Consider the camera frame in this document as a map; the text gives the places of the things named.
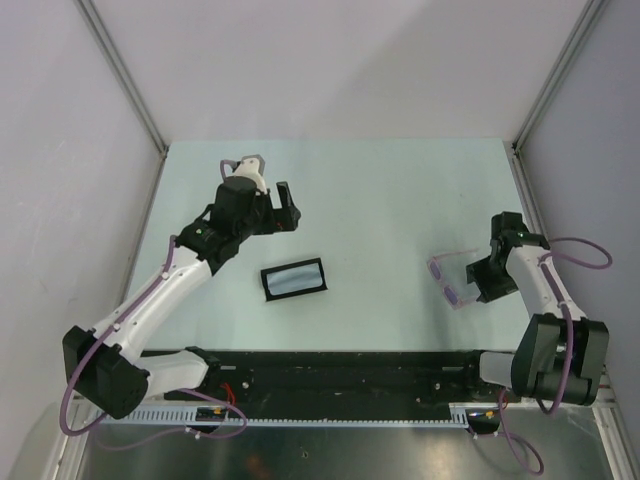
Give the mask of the pink purple sunglasses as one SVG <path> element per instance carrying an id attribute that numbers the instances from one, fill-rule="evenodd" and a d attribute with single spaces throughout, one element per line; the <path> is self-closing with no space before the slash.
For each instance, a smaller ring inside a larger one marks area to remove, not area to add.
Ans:
<path id="1" fill-rule="evenodd" d="M 459 310 L 478 301 L 477 285 L 467 281 L 466 267 L 479 259 L 477 248 L 445 252 L 427 260 L 427 270 L 438 285 L 446 303 Z"/>

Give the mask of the light blue cleaning cloth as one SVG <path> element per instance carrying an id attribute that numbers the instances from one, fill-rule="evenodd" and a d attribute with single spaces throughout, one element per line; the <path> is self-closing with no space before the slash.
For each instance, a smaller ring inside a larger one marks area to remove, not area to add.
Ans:
<path id="1" fill-rule="evenodd" d="M 272 272 L 266 275 L 266 280 L 268 291 L 273 296 L 299 292 L 323 285 L 322 276 L 315 264 Z"/>

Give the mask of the black glasses case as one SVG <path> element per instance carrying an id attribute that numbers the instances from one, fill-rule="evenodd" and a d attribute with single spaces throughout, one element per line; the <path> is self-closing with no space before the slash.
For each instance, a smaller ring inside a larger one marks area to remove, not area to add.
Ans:
<path id="1" fill-rule="evenodd" d="M 319 293 L 328 289 L 320 258 L 313 258 L 260 271 L 267 302 Z"/>

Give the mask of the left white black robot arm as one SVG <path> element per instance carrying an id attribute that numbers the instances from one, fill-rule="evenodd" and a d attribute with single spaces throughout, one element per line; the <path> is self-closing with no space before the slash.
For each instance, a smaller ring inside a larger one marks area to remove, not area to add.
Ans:
<path id="1" fill-rule="evenodd" d="M 78 393 L 122 419 L 148 397 L 188 389 L 207 400 L 219 392 L 216 361 L 204 350 L 188 347 L 154 357 L 143 352 L 170 314 L 235 257 L 245 240 L 296 230 L 301 213 L 289 186 L 276 187 L 280 207 L 251 179 L 224 180 L 214 202 L 170 238 L 160 269 L 136 294 L 92 328 L 74 326 L 65 334 L 65 401 Z"/>

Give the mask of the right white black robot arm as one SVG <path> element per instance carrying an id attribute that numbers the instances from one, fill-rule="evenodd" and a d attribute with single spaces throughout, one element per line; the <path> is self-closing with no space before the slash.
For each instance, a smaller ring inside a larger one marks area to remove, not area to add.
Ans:
<path id="1" fill-rule="evenodd" d="M 488 304 L 518 293 L 529 323 L 513 354 L 484 351 L 479 366 L 463 373 L 461 388 L 484 401 L 497 385 L 534 399 L 551 414 L 560 404 L 590 406 L 596 400 L 609 344 L 601 321 L 587 317 L 572 300 L 554 260 L 551 242 L 531 232 L 523 216 L 502 212 L 491 218 L 491 251 L 466 266 L 476 301 Z"/>

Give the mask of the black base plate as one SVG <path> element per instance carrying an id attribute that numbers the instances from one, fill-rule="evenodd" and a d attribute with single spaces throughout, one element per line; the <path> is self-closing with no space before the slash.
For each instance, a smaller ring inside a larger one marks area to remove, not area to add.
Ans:
<path id="1" fill-rule="evenodd" d="M 214 351 L 218 365 L 196 391 L 249 402 L 275 391 L 413 394 L 429 402 L 479 402 L 498 388 L 480 379 L 477 351 Z"/>

